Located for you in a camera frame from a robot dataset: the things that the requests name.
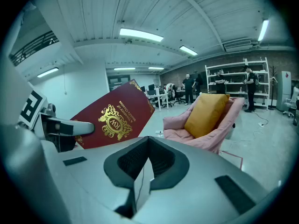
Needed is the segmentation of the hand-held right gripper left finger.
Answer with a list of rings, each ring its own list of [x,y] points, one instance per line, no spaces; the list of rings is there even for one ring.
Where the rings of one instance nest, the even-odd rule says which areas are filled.
[[[148,140],[59,154],[72,218],[149,218]]]

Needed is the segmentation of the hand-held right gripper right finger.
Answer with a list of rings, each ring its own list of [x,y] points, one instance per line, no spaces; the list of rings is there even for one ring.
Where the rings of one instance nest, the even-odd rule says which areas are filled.
[[[140,221],[232,221],[268,195],[259,182],[218,154],[160,141],[184,153],[190,166],[175,187],[151,191],[140,208]]]

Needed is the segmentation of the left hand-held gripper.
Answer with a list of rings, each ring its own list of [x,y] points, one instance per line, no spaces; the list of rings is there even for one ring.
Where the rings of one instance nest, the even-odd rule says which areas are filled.
[[[33,132],[39,139],[54,143],[58,152],[77,147],[69,136],[93,133],[94,124],[56,118],[56,107],[39,91],[33,90],[19,116],[18,125]]]

